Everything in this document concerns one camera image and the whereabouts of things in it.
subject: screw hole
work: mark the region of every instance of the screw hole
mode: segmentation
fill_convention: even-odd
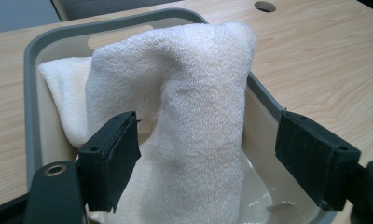
[[[276,6],[274,6],[272,3],[265,2],[265,1],[259,1],[254,4],[256,9],[263,12],[273,12],[276,10]]]
[[[347,151],[348,148],[347,147],[338,147],[338,149],[342,150],[342,151]]]
[[[329,208],[329,204],[328,204],[328,202],[327,202],[326,200],[321,200],[321,201],[319,202],[319,204],[320,204],[320,207],[321,207],[321,208],[324,208],[324,209]]]
[[[46,176],[54,176],[63,173],[67,169],[67,166],[60,164],[60,165],[53,165],[45,170]]]
[[[99,148],[98,147],[90,147],[89,150],[90,151],[97,151],[97,150],[99,150]]]

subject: towel fold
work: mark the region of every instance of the towel fold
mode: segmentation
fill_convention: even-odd
[[[39,66],[74,146],[121,112],[135,110],[142,120],[142,158],[106,223],[236,222],[255,48],[240,22],[191,24],[97,49],[91,64],[74,58]]]

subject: table surface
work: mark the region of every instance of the table surface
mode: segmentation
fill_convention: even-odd
[[[257,37],[253,73],[289,111],[316,120],[373,160],[373,10],[354,0],[186,0],[0,34],[0,204],[27,191],[23,52],[36,36],[62,26],[182,7],[209,23],[246,22]],[[334,223],[349,223],[350,204]]]

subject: black bracket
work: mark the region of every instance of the black bracket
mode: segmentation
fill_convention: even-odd
[[[373,161],[364,168],[360,155],[313,120],[283,111],[276,140],[279,161],[317,206],[341,211],[349,200],[353,223],[373,223]]]
[[[117,115],[78,151],[76,162],[36,171],[28,194],[0,205],[0,223],[88,223],[85,204],[115,212],[140,157],[135,112]]]

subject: metal grommet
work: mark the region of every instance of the metal grommet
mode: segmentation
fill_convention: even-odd
[[[47,170],[45,170],[44,174],[46,176],[59,175],[63,173],[66,169],[67,169],[66,165],[57,164],[57,165],[50,166]]]

